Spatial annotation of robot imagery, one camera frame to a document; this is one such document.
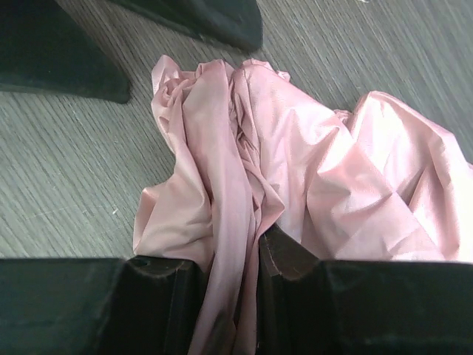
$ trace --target pink satin cloth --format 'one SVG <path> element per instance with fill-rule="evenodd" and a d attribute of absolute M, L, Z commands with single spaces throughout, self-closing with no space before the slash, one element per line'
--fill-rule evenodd
<path fill-rule="evenodd" d="M 133 248 L 207 273 L 189 354 L 254 354 L 258 238 L 274 223 L 322 259 L 473 261 L 472 168 L 396 98 L 333 111 L 256 60 L 183 72 L 163 56 L 152 80 L 176 165 L 144 189 Z"/>

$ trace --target gray floor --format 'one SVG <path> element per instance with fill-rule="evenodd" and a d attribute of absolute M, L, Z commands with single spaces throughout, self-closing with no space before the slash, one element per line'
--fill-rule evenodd
<path fill-rule="evenodd" d="M 152 24 L 103 0 L 60 4 L 132 78 L 125 106 L 0 94 L 0 256 L 124 256 L 140 191 L 173 158 L 155 129 L 150 70 L 242 56 Z M 256 55 L 332 108 L 389 92 L 452 130 L 473 160 L 473 1 L 259 0 Z"/>

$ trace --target black object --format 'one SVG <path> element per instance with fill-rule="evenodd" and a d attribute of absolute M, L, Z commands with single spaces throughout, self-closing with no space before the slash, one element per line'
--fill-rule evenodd
<path fill-rule="evenodd" d="M 0 354 L 187 354 L 198 278 L 185 260 L 0 260 Z"/>
<path fill-rule="evenodd" d="M 125 74 L 54 0 L 0 1 L 0 91 L 130 99 Z"/>
<path fill-rule="evenodd" d="M 110 0 L 152 21 L 206 43 L 247 52 L 262 46 L 256 0 Z"/>
<path fill-rule="evenodd" d="M 259 241 L 264 354 L 473 354 L 473 266 L 324 261 Z"/>

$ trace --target fabric fold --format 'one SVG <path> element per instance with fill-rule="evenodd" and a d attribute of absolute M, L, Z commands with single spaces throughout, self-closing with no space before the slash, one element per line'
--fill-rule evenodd
<path fill-rule="evenodd" d="M 208 275 L 189 354 L 254 354 L 258 239 L 274 223 L 322 259 L 471 262 L 472 170 L 452 133 L 392 96 L 331 110 L 250 60 L 183 72 L 152 111 L 174 174 L 143 190 L 135 254 Z"/>

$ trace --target pink garment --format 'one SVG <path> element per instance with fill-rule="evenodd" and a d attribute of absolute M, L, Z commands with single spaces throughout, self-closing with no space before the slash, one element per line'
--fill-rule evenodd
<path fill-rule="evenodd" d="M 254 354 L 257 241 L 274 223 L 322 259 L 473 261 L 471 167 L 392 96 L 332 111 L 255 60 L 182 72 L 163 56 L 152 80 L 176 166 L 143 191 L 133 248 L 208 272 L 189 354 Z"/>

